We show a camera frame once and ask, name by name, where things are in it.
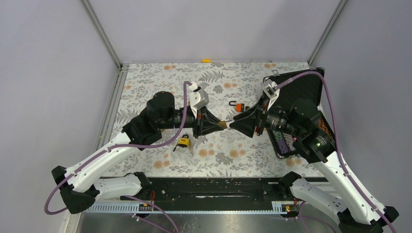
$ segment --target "gray floor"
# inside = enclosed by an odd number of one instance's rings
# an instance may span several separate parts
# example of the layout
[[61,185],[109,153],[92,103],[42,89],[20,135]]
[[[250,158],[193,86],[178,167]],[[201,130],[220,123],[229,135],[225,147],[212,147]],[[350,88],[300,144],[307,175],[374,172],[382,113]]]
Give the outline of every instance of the gray floor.
[[[319,217],[332,224],[337,232],[338,226],[320,211],[310,205],[305,206],[304,216]],[[277,220],[278,215],[230,215],[199,214],[171,215],[182,233],[273,233],[307,232],[300,220]],[[163,215],[152,214],[146,218],[173,232],[173,227]],[[306,220],[306,225],[314,233],[333,232],[328,226]],[[77,233],[161,233],[163,231],[145,222],[136,222],[128,214],[83,213]]]

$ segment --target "gray wall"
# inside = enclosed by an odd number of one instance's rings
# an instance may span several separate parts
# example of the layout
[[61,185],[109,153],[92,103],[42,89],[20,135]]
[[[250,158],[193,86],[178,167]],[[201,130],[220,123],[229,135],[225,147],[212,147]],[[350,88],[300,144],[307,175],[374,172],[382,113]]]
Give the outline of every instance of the gray wall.
[[50,171],[92,153],[116,68],[77,0],[3,0],[0,35],[0,232],[59,232]]
[[339,0],[90,0],[130,62],[307,61]]
[[410,9],[410,0],[349,1],[316,61],[326,69],[344,156],[400,212],[398,232],[410,232],[412,218]]

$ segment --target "black case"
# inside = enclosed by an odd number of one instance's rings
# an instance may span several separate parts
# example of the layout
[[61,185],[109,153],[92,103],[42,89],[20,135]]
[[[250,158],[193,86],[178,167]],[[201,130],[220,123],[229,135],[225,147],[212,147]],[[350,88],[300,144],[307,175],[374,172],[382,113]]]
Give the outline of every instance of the black case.
[[[322,76],[325,75],[325,69],[319,67],[316,69],[307,69],[280,74],[278,76],[270,76],[269,79],[277,84],[280,84],[286,81],[287,79],[292,78],[293,76],[306,71],[315,71],[320,73]],[[316,105],[319,105],[321,101],[322,88],[322,81],[319,79],[318,76],[311,74],[305,77],[301,77],[280,89],[279,98],[276,100],[275,104],[269,109],[269,112],[278,111],[279,108],[277,108],[277,106],[280,106],[283,111],[288,112],[292,108],[293,102],[295,102],[297,99],[309,99],[316,103]],[[331,136],[334,137],[333,131],[331,130],[323,114],[322,120],[328,128]],[[290,151],[289,153],[282,154],[282,156],[280,156],[280,150],[277,147],[274,132],[271,130],[267,130],[267,132],[272,142],[273,148],[279,158],[287,158],[291,155],[297,154],[296,151]]]

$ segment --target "flower pattern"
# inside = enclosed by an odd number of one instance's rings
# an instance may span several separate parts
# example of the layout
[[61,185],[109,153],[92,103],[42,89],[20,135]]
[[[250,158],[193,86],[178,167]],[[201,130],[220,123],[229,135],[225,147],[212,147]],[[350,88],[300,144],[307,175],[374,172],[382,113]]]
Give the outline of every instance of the flower pattern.
[[[183,81],[196,82],[209,95],[208,109],[221,120],[237,114],[229,101],[253,106],[262,94],[263,77],[273,70],[287,73],[308,69],[306,62],[284,63],[172,63],[131,64],[127,73],[111,138],[146,107],[156,92],[174,94],[175,107],[183,107]],[[163,130],[165,142],[177,132]],[[148,177],[282,177],[290,171],[302,176],[321,176],[300,156],[277,158],[267,132],[249,138],[235,130],[224,130],[195,139],[191,146],[177,147],[177,140],[165,147],[138,151],[115,165],[104,176],[123,176],[142,171]]]

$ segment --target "yellow object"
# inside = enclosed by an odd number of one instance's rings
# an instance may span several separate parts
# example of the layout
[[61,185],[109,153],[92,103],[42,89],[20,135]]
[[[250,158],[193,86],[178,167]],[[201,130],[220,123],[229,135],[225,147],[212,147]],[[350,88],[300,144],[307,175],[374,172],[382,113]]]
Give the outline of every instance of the yellow object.
[[180,138],[179,139],[179,142],[178,142],[178,144],[180,144],[180,145],[185,145],[185,146],[189,146],[189,144],[190,144],[190,141],[189,141],[189,139],[188,138],[184,138],[184,137],[182,137],[182,138]]

